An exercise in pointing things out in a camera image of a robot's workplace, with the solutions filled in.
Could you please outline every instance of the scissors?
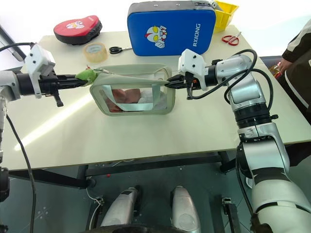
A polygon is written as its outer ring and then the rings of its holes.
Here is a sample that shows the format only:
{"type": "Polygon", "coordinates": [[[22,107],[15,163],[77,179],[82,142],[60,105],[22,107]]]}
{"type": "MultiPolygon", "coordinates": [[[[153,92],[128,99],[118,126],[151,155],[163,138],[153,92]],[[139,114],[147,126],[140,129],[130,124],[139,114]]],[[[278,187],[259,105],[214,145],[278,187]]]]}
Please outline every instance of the scissors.
{"type": "Polygon", "coordinates": [[[236,34],[235,36],[232,35],[226,35],[224,37],[222,37],[222,41],[224,41],[225,43],[228,43],[229,45],[232,46],[236,46],[239,44],[239,36],[241,35],[241,32],[239,32],[238,34],[236,34]]]}
{"type": "Polygon", "coordinates": [[[118,53],[122,52],[123,50],[131,50],[131,49],[132,49],[131,47],[121,48],[118,46],[113,46],[113,47],[109,48],[109,52],[110,52],[110,54],[118,54],[118,53]]]}

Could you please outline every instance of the gray robot arm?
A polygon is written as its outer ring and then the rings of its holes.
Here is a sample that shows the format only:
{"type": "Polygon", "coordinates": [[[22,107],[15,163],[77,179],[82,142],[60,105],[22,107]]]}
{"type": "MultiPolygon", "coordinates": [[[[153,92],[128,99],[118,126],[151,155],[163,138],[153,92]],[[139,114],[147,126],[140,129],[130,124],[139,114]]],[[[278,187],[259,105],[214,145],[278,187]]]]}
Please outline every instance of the gray robot arm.
{"type": "MultiPolygon", "coordinates": [[[[194,99],[197,79],[203,90],[209,85],[226,83],[229,87],[251,67],[249,57],[236,54],[206,66],[199,54],[185,50],[179,59],[179,72],[194,99]]],[[[252,229],[270,228],[274,233],[307,233],[311,229],[311,205],[287,173],[289,157],[272,122],[259,82],[250,72],[228,92],[228,99],[239,127],[237,161],[243,174],[254,181],[252,189],[252,229]]]]}

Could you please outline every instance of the tape roll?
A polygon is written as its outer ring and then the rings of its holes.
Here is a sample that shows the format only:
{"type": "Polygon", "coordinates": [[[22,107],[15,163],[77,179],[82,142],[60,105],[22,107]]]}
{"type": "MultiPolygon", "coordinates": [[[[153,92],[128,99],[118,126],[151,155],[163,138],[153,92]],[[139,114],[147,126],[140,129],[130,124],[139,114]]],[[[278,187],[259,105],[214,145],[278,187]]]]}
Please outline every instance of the tape roll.
{"type": "Polygon", "coordinates": [[[108,52],[103,43],[95,42],[84,46],[83,54],[89,62],[100,63],[108,58],[108,52]]]}

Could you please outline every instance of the yellow box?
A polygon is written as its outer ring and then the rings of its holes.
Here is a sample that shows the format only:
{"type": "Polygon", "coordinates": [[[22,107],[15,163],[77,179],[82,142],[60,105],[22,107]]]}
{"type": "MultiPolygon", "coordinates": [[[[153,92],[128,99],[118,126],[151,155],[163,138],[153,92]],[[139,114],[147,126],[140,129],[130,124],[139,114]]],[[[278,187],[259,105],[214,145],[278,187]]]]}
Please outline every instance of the yellow box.
{"type": "Polygon", "coordinates": [[[221,1],[215,2],[217,2],[219,7],[222,8],[223,10],[223,11],[215,10],[216,24],[214,28],[214,33],[218,33],[225,30],[225,28],[231,22],[234,12],[238,9],[239,6],[221,1]]]}

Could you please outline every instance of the white table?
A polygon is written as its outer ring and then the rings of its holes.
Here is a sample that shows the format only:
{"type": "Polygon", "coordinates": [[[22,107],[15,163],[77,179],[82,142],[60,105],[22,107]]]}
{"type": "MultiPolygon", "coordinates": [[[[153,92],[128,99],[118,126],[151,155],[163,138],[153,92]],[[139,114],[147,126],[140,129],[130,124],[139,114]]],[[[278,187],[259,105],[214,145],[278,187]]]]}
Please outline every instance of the white table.
{"type": "MultiPolygon", "coordinates": [[[[234,53],[251,48],[243,36],[238,46],[221,41],[223,35],[236,34],[229,26],[225,32],[213,35],[209,50],[204,53],[210,64],[234,53]]],[[[111,46],[130,45],[127,32],[101,33],[94,41],[111,46]]],[[[88,64],[83,46],[69,46],[45,36],[40,45],[49,50],[56,61],[57,74],[76,74],[88,64]]],[[[165,63],[176,71],[178,56],[138,57],[133,51],[111,55],[102,65],[133,63],[165,63]]],[[[281,86],[269,73],[261,59],[256,68],[268,73],[274,86],[271,114],[278,114],[277,124],[284,143],[311,141],[311,126],[281,86]]],[[[266,99],[268,85],[259,74],[266,99]]],[[[23,97],[9,104],[9,115],[24,141],[32,168],[83,165],[106,161],[176,155],[200,151],[233,150],[239,143],[237,126],[230,106],[225,102],[225,87],[201,100],[186,100],[185,89],[176,91],[173,111],[162,116],[106,116],[97,108],[88,87],[61,90],[64,107],[57,108],[53,98],[23,97]]],[[[3,140],[4,156],[1,166],[11,170],[25,169],[23,155],[8,125],[3,140]]]]}

